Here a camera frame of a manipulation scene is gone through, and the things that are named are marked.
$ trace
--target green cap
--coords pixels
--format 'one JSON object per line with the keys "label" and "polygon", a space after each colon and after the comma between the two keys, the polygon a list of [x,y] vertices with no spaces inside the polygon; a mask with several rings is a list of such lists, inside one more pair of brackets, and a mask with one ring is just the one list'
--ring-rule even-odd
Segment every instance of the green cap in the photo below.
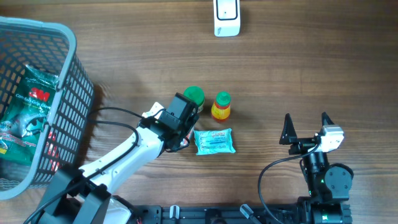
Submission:
{"label": "green cap", "polygon": [[220,106],[228,106],[231,103],[231,95],[225,91],[219,92],[216,97],[216,102]]}
{"label": "green cap", "polygon": [[198,106],[205,102],[205,93],[199,86],[190,86],[184,91],[184,96],[194,101]]}

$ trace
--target orange bottle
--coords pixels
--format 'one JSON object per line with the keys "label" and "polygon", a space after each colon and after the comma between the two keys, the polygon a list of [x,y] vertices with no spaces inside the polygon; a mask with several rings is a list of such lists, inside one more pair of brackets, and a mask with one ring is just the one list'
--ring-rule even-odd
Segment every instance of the orange bottle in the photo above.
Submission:
{"label": "orange bottle", "polygon": [[211,107],[211,117],[217,122],[223,122],[228,120],[230,114],[231,95],[225,91],[219,92]]}

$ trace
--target small jar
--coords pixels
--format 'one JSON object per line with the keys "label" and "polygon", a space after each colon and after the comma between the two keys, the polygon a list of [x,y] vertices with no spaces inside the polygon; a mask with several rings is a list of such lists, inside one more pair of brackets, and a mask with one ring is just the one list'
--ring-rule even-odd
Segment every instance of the small jar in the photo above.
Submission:
{"label": "small jar", "polygon": [[184,91],[184,96],[188,97],[198,105],[198,113],[203,110],[203,105],[205,104],[205,93],[199,86],[188,87]]}
{"label": "small jar", "polygon": [[228,120],[230,114],[231,95],[225,91],[219,92],[211,107],[211,117],[217,122],[223,122]]}

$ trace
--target wood grain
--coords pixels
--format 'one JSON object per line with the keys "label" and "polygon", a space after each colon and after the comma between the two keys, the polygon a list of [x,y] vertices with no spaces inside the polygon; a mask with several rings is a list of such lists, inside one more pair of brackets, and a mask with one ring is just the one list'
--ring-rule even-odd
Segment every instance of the wood grain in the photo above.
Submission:
{"label": "wood grain", "polygon": [[[312,136],[327,111],[346,133],[330,162],[355,172],[355,223],[398,218],[398,5],[392,1],[242,1],[237,37],[213,35],[211,2],[7,6],[0,14],[69,26],[77,54],[96,84],[96,107],[147,111],[175,92],[202,87],[197,129],[233,129],[235,154],[196,156],[196,147],[164,154],[117,191],[132,204],[259,204],[256,183],[268,163],[288,156],[278,145],[284,115]],[[230,120],[210,117],[216,94],[232,96]],[[103,112],[99,119],[135,125]],[[131,133],[88,127],[81,160],[93,161]],[[262,191],[271,203],[294,202],[307,186],[298,161],[271,169]],[[22,223],[44,190],[0,202],[4,223]]]}

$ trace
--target gray basket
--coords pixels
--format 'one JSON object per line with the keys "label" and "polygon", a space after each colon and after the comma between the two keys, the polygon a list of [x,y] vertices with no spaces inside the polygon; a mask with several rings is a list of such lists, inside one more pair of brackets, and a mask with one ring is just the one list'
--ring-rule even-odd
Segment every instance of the gray basket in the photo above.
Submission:
{"label": "gray basket", "polygon": [[59,75],[32,165],[0,160],[0,200],[45,187],[60,166],[76,160],[94,90],[75,52],[76,37],[64,25],[0,17],[0,118],[25,65]]}

